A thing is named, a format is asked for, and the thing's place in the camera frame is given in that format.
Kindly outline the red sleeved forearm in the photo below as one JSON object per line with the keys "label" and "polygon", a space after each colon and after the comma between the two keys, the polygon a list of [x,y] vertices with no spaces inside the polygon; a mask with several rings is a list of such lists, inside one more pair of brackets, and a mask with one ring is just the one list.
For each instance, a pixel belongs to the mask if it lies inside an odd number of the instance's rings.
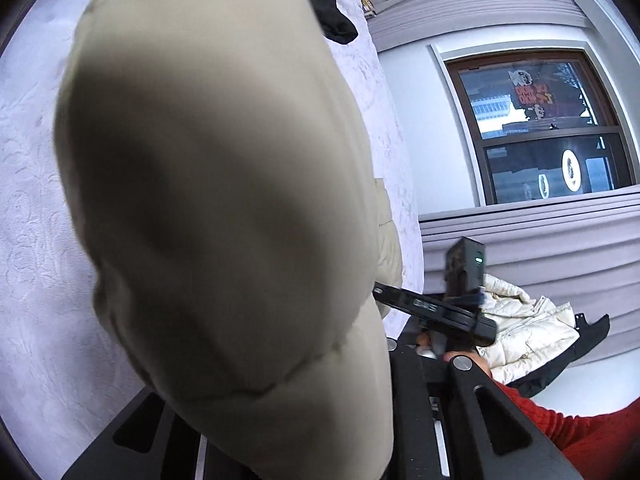
{"label": "red sleeved forearm", "polygon": [[584,479],[639,478],[639,400],[611,414],[570,416],[499,385]]}

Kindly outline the person's right hand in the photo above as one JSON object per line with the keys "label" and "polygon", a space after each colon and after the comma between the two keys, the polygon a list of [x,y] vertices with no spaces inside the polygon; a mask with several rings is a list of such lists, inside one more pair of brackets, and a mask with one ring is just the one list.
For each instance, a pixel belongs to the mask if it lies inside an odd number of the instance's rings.
{"label": "person's right hand", "polygon": [[[419,352],[425,352],[431,350],[431,339],[427,333],[422,333],[416,337],[416,344],[418,345]],[[491,377],[491,371],[487,361],[480,356],[476,351],[449,351],[442,356],[442,360],[449,362],[457,356],[466,356],[472,362],[474,362],[486,375]]]}

